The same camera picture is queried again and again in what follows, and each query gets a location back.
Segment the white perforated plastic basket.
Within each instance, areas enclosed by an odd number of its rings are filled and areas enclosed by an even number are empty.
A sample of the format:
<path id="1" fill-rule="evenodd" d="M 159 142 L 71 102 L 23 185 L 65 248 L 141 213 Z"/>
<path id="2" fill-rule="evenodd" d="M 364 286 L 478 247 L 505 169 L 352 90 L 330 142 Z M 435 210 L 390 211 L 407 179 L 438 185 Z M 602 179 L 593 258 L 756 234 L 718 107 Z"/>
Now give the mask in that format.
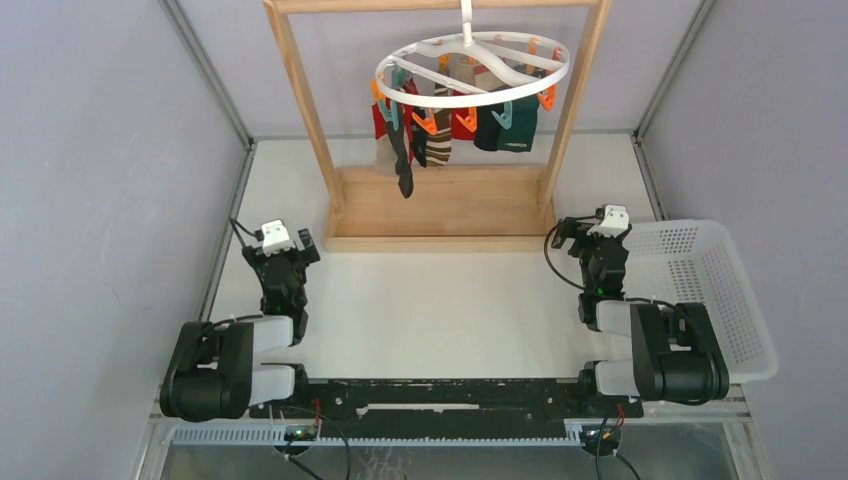
<path id="1" fill-rule="evenodd" d="M 778 358 L 729 231 L 713 220 L 639 223 L 629 251 L 624 291 L 669 303 L 702 303 L 733 384 L 768 380 Z"/>

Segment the beige reindeer sock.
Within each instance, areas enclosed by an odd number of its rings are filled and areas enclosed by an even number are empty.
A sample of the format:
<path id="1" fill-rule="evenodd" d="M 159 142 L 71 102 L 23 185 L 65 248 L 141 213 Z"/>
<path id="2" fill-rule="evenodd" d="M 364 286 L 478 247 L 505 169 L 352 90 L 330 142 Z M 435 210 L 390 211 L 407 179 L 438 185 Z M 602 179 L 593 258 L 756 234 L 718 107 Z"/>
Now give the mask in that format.
<path id="1" fill-rule="evenodd" d="M 376 156 L 374 170 L 378 176 L 396 177 L 395 164 L 397 153 L 387 135 L 376 140 Z"/>

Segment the navy sock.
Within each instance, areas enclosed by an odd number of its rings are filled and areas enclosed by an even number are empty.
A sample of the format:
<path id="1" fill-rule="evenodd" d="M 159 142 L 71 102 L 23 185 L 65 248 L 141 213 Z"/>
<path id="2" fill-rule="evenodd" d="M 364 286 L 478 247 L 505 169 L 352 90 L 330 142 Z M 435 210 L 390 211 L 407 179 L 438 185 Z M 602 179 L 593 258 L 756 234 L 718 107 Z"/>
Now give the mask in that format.
<path id="1" fill-rule="evenodd" d="M 483 151 L 497 151 L 498 139 L 502 126 L 497 120 L 503 113 L 503 104 L 479 106 L 477 112 L 477 129 L 474 138 L 474 146 Z"/>

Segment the brown striped sock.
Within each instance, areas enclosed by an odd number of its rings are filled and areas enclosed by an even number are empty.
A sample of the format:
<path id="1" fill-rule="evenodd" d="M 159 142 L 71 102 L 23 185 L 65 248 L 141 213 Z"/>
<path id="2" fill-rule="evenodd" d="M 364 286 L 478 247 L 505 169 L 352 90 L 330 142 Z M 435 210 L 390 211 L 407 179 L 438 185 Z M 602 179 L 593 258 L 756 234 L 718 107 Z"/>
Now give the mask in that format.
<path id="1" fill-rule="evenodd" d="M 451 109 L 440 108 L 433 110 L 432 119 L 435 121 L 436 133 L 429 134 L 425 146 L 427 165 L 445 165 L 452 152 Z"/>

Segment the white round clip hanger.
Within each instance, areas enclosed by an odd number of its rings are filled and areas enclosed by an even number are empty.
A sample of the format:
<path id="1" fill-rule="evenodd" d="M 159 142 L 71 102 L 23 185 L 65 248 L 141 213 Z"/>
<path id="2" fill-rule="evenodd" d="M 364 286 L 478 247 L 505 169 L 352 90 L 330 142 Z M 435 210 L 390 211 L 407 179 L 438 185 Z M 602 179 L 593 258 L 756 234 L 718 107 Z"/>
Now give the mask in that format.
<path id="1" fill-rule="evenodd" d="M 461 3 L 462 30 L 421 40 L 386 56 L 371 82 L 377 101 L 458 109 L 556 95 L 570 52 L 547 37 L 472 29 L 472 3 Z"/>

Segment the red sock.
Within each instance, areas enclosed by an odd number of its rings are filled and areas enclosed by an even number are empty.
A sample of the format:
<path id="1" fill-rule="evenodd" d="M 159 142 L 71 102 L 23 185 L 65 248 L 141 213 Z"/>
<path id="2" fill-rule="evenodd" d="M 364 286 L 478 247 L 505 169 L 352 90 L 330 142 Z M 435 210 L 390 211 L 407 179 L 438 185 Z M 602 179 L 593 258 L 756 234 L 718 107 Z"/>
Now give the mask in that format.
<path id="1" fill-rule="evenodd" d="M 380 103 L 375 102 L 371 105 L 372 119 L 374 127 L 374 139 L 379 140 L 386 135 L 386 120 L 382 115 Z"/>

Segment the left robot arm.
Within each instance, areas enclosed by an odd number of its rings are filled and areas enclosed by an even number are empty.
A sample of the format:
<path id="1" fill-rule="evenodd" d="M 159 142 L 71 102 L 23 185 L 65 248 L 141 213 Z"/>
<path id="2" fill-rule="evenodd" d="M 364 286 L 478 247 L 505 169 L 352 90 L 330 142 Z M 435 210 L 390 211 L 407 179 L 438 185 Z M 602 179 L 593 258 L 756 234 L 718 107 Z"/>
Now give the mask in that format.
<path id="1" fill-rule="evenodd" d="M 274 401 L 290 417 L 311 407 L 311 388 L 299 364 L 264 364 L 261 355 L 298 345 L 308 325 L 307 268 L 319 262 L 311 233 L 292 235 L 274 220 L 242 255 L 261 288 L 257 314 L 218 322 L 185 323 L 179 332 L 159 405 L 167 417 L 188 422 L 238 419 L 250 407 Z"/>

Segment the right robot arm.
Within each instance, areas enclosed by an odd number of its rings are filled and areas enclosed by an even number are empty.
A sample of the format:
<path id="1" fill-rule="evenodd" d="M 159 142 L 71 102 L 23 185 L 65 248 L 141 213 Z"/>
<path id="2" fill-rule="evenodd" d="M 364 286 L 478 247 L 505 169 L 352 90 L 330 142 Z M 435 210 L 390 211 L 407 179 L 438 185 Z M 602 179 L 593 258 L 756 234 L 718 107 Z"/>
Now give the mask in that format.
<path id="1" fill-rule="evenodd" d="M 545 237 L 543 253 L 566 247 L 579 263 L 578 316 L 590 330 L 629 340 L 624 360 L 595 360 L 579 374 L 578 402 L 592 416 L 605 415 L 618 398 L 702 405 L 724 398 L 730 373 L 704 304 L 670 303 L 629 296 L 624 289 L 629 226 L 566 217 Z"/>

